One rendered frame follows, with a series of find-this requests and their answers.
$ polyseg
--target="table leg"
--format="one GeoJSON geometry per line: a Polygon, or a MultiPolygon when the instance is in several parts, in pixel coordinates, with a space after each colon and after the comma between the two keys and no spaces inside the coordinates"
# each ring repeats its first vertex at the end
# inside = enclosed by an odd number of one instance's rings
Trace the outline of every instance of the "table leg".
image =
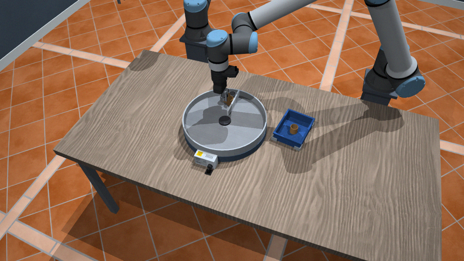
{"type": "Polygon", "coordinates": [[[116,204],[113,197],[111,196],[108,189],[105,187],[105,184],[103,184],[103,181],[98,176],[97,172],[94,169],[91,169],[80,163],[79,166],[81,167],[82,171],[85,173],[87,178],[90,180],[90,183],[92,183],[93,187],[97,190],[97,193],[103,199],[103,202],[105,202],[106,206],[110,209],[112,213],[116,214],[119,210],[119,207],[116,204]]]}

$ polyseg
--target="tile floor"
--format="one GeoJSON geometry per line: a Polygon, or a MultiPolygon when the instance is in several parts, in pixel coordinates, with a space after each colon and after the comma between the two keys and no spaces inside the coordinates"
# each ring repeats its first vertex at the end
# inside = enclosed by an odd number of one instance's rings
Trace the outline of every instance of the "tile floor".
{"type": "MultiPolygon", "coordinates": [[[[212,0],[210,25],[231,33],[230,21],[266,0],[212,0]]],[[[464,34],[464,11],[418,0],[396,0],[403,22],[464,34]]],[[[336,9],[344,0],[315,4],[336,9]]],[[[363,1],[353,12],[368,14],[363,1]]],[[[181,0],[91,0],[41,42],[132,61],[183,14],[181,0]]],[[[232,65],[319,88],[340,12],[302,8],[259,29],[258,52],[232,65]]],[[[160,50],[186,58],[185,25],[160,50]]],[[[426,78],[417,96],[390,106],[439,119],[440,139],[464,145],[464,36],[404,27],[426,78]]],[[[371,20],[351,16],[332,92],[361,96],[365,68],[380,42],[371,20]]],[[[0,211],[7,213],[55,156],[53,147],[117,78],[122,68],[31,47],[0,72],[0,211]]],[[[442,260],[464,260],[464,156],[441,151],[442,260]]],[[[271,235],[192,208],[100,173],[121,210],[108,211],[83,172],[61,165],[19,221],[99,261],[257,260],[271,235]]],[[[54,260],[10,233],[0,261],[54,260]]],[[[288,241],[283,261],[343,260],[288,241]]]]}

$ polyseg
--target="brown cup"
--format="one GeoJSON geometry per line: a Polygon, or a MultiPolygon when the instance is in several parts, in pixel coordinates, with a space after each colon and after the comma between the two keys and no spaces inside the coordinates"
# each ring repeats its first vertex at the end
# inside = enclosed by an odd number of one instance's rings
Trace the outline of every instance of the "brown cup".
{"type": "Polygon", "coordinates": [[[296,124],[290,125],[290,133],[291,134],[297,134],[298,133],[298,125],[296,125],[296,124]]]}

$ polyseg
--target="control box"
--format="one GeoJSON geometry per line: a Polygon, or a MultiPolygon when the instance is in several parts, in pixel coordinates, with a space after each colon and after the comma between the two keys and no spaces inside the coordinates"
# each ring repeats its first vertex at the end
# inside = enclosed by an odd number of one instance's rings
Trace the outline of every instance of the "control box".
{"type": "Polygon", "coordinates": [[[202,166],[207,167],[208,164],[211,164],[213,166],[213,169],[216,168],[218,165],[218,156],[207,153],[201,150],[197,150],[194,155],[195,158],[195,163],[200,164],[202,166]]]}

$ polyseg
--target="black center knob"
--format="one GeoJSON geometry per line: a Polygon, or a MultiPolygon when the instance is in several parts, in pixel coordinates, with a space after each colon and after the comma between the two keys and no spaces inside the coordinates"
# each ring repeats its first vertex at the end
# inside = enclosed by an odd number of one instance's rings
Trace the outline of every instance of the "black center knob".
{"type": "Polygon", "coordinates": [[[229,116],[221,116],[219,118],[219,124],[222,126],[227,126],[231,123],[231,118],[229,116]]]}

